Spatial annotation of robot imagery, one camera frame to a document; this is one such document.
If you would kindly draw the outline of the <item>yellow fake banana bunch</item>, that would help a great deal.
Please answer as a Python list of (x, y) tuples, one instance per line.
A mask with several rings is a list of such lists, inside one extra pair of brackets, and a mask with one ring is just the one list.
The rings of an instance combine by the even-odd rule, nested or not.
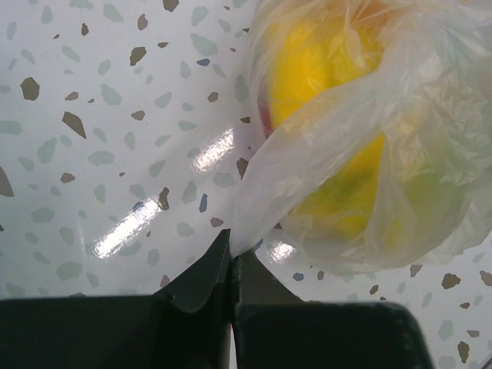
[(384, 46), (376, 15), (305, 16), (268, 31), (267, 147), (294, 159), (283, 228), (301, 240), (361, 237), (377, 195), (385, 137), (371, 120)]

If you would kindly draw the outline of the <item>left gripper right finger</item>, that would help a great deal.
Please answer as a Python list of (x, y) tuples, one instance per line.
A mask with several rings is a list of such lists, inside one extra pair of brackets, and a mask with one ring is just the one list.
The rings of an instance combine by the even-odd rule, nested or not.
[(392, 302), (302, 301), (248, 251), (232, 264), (239, 368), (432, 368), (413, 315)]

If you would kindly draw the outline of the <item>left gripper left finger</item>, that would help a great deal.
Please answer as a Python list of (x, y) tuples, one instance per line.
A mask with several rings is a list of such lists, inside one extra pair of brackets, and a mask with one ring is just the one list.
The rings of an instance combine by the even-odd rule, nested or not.
[(150, 295), (1, 302), (3, 368), (226, 368), (229, 231)]

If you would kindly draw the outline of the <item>clear plastic bag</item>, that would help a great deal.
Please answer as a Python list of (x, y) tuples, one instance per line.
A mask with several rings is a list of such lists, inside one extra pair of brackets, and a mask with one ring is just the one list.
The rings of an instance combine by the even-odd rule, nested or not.
[(230, 250), (335, 274), (445, 264), (491, 231), (491, 3), (264, 1), (245, 79), (258, 148)]

